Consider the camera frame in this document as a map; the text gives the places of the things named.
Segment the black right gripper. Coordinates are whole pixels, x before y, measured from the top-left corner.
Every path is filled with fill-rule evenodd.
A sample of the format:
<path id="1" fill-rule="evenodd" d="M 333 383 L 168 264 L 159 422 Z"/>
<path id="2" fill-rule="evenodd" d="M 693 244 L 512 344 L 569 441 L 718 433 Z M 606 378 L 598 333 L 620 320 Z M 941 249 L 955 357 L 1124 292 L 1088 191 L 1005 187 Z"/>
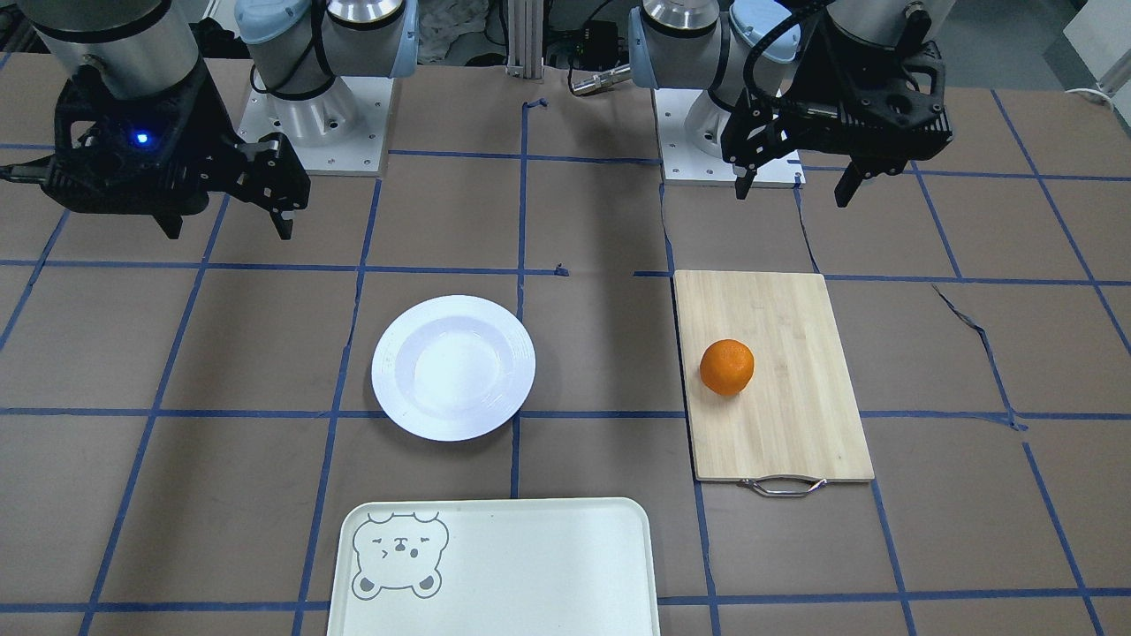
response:
<path id="1" fill-rule="evenodd" d="M 57 101 L 54 154 L 42 182 L 74 213 L 150 216 L 170 240 L 211 194 L 262 207 L 280 240 L 291 240 L 310 186 L 285 134 L 239 137 L 202 61 L 139 98 L 116 98 L 98 69 L 80 65 Z"/>

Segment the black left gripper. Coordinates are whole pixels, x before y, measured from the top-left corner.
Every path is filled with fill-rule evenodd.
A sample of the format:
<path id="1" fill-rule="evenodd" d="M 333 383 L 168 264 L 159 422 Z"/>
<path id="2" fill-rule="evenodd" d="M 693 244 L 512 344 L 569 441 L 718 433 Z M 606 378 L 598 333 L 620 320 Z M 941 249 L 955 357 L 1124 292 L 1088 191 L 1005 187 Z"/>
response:
<path id="1" fill-rule="evenodd" d="M 756 80 L 771 44 L 798 26 L 786 18 L 746 53 L 743 86 L 722 134 L 722 157 L 736 166 L 736 199 L 745 201 L 758 170 L 796 149 L 851 158 L 834 189 L 845 208 L 869 173 L 898 173 L 953 140 L 946 113 L 946 65 L 929 38 L 930 18 L 897 18 L 893 45 L 865 44 L 832 18 L 815 22 L 785 92 Z"/>

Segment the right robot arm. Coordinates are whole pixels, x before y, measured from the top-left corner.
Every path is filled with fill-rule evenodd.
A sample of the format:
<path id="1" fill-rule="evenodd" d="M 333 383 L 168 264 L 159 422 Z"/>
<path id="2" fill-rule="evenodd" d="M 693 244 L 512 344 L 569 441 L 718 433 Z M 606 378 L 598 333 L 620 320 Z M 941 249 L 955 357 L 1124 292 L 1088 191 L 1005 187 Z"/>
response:
<path id="1" fill-rule="evenodd" d="M 199 31 L 171 1 L 20 1 L 69 78 L 54 153 L 5 165 L 80 214 L 145 215 L 172 240 L 211 194 L 266 209 L 292 235 L 310 178 L 297 148 L 342 140 L 361 117 L 346 80 L 400 78 L 417 65 L 415 1 L 239 1 L 251 88 L 271 130 L 243 140 L 202 60 Z"/>

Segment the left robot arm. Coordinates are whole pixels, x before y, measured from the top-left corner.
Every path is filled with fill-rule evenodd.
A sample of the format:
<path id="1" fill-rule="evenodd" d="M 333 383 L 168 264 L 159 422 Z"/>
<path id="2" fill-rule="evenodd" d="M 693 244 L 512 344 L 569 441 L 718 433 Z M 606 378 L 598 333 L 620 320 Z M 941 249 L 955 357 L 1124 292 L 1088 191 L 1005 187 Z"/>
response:
<path id="1" fill-rule="evenodd" d="M 898 177 L 953 140 L 936 32 L 949 1 L 644 1 L 631 12 L 634 85 L 702 92 L 710 145 L 746 199 L 793 151 L 847 156 L 834 190 Z"/>

